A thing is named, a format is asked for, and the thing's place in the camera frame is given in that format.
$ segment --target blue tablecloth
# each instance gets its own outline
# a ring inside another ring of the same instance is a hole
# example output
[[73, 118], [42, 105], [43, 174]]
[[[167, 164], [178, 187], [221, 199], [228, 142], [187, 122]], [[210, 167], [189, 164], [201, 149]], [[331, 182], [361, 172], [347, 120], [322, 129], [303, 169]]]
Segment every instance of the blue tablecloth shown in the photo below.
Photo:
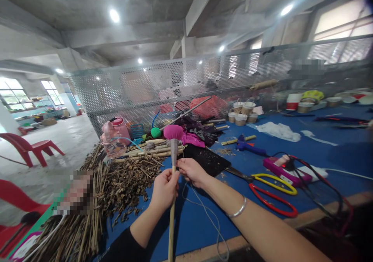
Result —
[[[361, 119], [371, 119], [372, 113], [367, 112], [368, 107], [360, 105], [349, 105], [349, 108], [325, 108], [312, 112], [317, 116], [325, 116], [331, 114], [341, 113], [343, 116], [357, 117]], [[278, 151], [285, 151], [288, 154], [297, 156], [310, 164], [321, 168], [340, 169], [349, 172], [358, 173], [373, 177], [373, 146], [369, 144], [368, 132], [364, 129], [337, 129], [332, 128], [328, 122], [315, 122], [314, 117], [284, 117], [279, 114], [262, 115], [260, 121], [256, 125], [261, 125], [272, 121], [276, 124], [282, 123], [288, 125], [294, 132], [300, 133], [301, 130], [309, 130], [316, 135], [316, 138], [327, 140], [339, 144], [339, 146], [331, 146], [329, 144], [314, 141], [302, 135], [299, 142], [290, 142], [271, 137], [267, 134], [260, 133], [255, 129], [247, 126], [238, 127], [232, 123], [228, 123], [229, 130], [219, 138], [219, 142], [212, 146], [212, 150], [219, 154], [218, 150], [221, 148], [231, 148], [236, 156], [230, 154], [222, 155], [224, 158], [232, 162], [232, 166], [243, 173], [250, 175], [255, 173], [269, 173], [263, 167], [263, 157], [257, 156], [251, 152], [243, 151], [236, 152], [234, 150], [235, 144], [222, 146], [222, 141], [232, 140], [237, 138], [240, 134], [245, 136], [256, 135], [255, 140], [250, 143], [255, 143], [256, 147], [264, 148], [269, 155], [275, 154]], [[171, 167], [171, 159], [167, 158], [164, 161], [166, 168]], [[225, 173], [226, 177], [218, 176], [218, 178], [226, 182], [229, 186], [236, 189], [238, 192], [245, 195], [248, 199], [256, 202], [260, 206], [266, 208], [251, 192], [248, 184], [233, 176]], [[372, 190], [373, 182], [370, 180], [338, 173], [329, 172], [328, 180], [335, 186], [344, 196], [350, 196], [359, 192]], [[216, 243], [217, 232], [206, 216], [203, 207], [194, 205], [185, 201], [181, 197], [181, 191], [184, 187], [185, 180], [180, 178], [179, 197], [176, 200], [175, 209], [175, 244], [174, 249], [176, 255], [193, 251], [195, 249], [203, 248]], [[316, 208], [316, 205], [298, 189], [297, 196], [290, 196], [279, 192], [267, 185], [256, 182], [259, 187], [265, 188], [270, 192], [282, 197], [295, 206], [299, 213], [303, 213]], [[328, 204], [336, 201], [335, 195], [323, 184], [317, 182], [311, 184], [310, 187], [318, 196], [322, 204]], [[152, 195], [152, 189], [147, 190], [149, 198]], [[201, 200], [206, 207], [209, 207], [219, 218], [221, 234], [227, 240], [240, 235], [240, 232], [223, 213], [223, 211], [216, 206], [216, 204], [201, 190], [197, 190]], [[197, 197], [189, 186], [185, 189], [185, 195], [188, 199], [198, 202]], [[149, 202], [143, 202], [142, 197], [138, 208], [146, 209]], [[134, 214], [131, 214], [129, 220], [124, 223], [117, 224], [112, 230], [108, 232], [108, 240], [106, 248], [119, 236], [119, 234], [129, 227], [136, 219]], [[149, 242], [149, 250], [152, 252], [151, 261], [162, 261], [167, 259], [168, 252], [168, 233], [169, 233], [169, 212], [165, 212]]]

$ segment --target red plastic chair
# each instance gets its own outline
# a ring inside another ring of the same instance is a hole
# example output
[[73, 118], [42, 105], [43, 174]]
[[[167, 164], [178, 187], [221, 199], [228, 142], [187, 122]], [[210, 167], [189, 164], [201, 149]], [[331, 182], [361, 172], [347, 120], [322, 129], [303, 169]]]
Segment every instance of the red plastic chair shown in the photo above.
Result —
[[31, 145], [24, 138], [17, 136], [16, 134], [1, 133], [0, 138], [3, 138], [11, 143], [18, 150], [19, 154], [30, 168], [33, 166], [33, 164], [30, 156], [28, 155], [29, 151], [32, 151], [35, 154], [36, 158], [38, 158], [43, 167], [47, 166], [47, 162], [43, 157], [42, 151], [49, 156], [54, 155], [49, 147], [54, 148], [61, 155], [65, 155], [51, 140], [44, 140]]
[[[0, 180], [0, 199], [26, 212], [37, 211], [41, 215], [51, 206], [50, 204], [39, 204], [28, 197], [18, 186], [7, 180]], [[17, 226], [6, 227], [0, 225], [0, 248], [13, 236], [13, 234], [21, 227]], [[32, 226], [26, 225], [23, 230], [12, 240], [12, 242], [4, 249], [0, 257], [5, 258], [10, 251], [16, 247], [19, 241], [27, 234]]]

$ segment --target scissors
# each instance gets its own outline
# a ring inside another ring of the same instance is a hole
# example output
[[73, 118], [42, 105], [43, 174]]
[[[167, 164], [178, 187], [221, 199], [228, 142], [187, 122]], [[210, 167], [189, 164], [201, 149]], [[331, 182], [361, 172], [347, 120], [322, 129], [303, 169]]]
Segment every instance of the scissors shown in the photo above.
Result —
[[[259, 187], [257, 187], [256, 185], [253, 184], [253, 181], [254, 180], [257, 180], [257, 181], [260, 181], [260, 182], [263, 182], [277, 190], [280, 190], [286, 194], [289, 194], [289, 195], [297, 195], [297, 190], [291, 186], [289, 183], [283, 181], [282, 179], [276, 177], [276, 176], [273, 176], [273, 175], [268, 175], [268, 174], [264, 174], [264, 173], [260, 173], [260, 174], [256, 174], [256, 175], [251, 175], [251, 176], [247, 176], [247, 175], [244, 175], [242, 172], [240, 172], [239, 170], [233, 168], [233, 167], [228, 167], [228, 168], [225, 168], [225, 170], [231, 174], [234, 174], [244, 180], [246, 180], [249, 184], [249, 187], [250, 189], [254, 192], [255, 196], [263, 203], [265, 204], [268, 208], [270, 208], [271, 210], [281, 214], [281, 215], [284, 215], [286, 217], [297, 217], [298, 216], [298, 211], [296, 210], [296, 208], [290, 204], [289, 202], [285, 201], [284, 199], [280, 198], [279, 196], [275, 195], [275, 194], [272, 194], [264, 189], [261, 189]], [[287, 189], [284, 189], [282, 187], [279, 187], [273, 183], [270, 183], [264, 179], [262, 179], [261, 177], [268, 177], [268, 178], [271, 178], [271, 179], [274, 179], [280, 183], [282, 183], [283, 185], [285, 185], [286, 187], [288, 187], [290, 190], [287, 190]], [[282, 202], [283, 204], [287, 205], [289, 208], [292, 209], [291, 212], [288, 212], [288, 211], [283, 211], [283, 210], [280, 210], [278, 208], [276, 208], [274, 205], [270, 204], [267, 200], [263, 199], [258, 191], [266, 194], [267, 196], [279, 201], [279, 202]]]

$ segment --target red mesh bag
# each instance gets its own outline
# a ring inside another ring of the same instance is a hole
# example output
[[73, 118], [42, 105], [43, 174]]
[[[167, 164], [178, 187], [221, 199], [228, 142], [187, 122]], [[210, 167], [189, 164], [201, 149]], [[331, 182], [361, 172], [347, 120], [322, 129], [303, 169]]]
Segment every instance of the red mesh bag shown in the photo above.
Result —
[[[207, 98], [208, 97], [193, 99], [189, 105], [189, 108], [195, 107], [197, 104], [201, 103]], [[227, 109], [227, 107], [228, 104], [226, 101], [219, 99], [217, 96], [212, 96], [211, 99], [194, 109], [192, 112], [194, 115], [201, 116], [202, 119], [206, 119], [211, 116], [215, 116], [217, 118], [222, 111]]]

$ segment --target blue glue gun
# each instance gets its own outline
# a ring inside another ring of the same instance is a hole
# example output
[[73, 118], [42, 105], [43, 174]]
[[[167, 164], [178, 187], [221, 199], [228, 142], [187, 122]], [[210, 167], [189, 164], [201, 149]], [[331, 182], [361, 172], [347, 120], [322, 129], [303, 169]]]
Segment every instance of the blue glue gun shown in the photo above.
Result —
[[267, 156], [267, 151], [265, 149], [256, 148], [246, 143], [244, 135], [240, 135], [237, 140], [236, 149], [239, 151], [248, 150], [252, 153], [261, 155], [261, 156]]

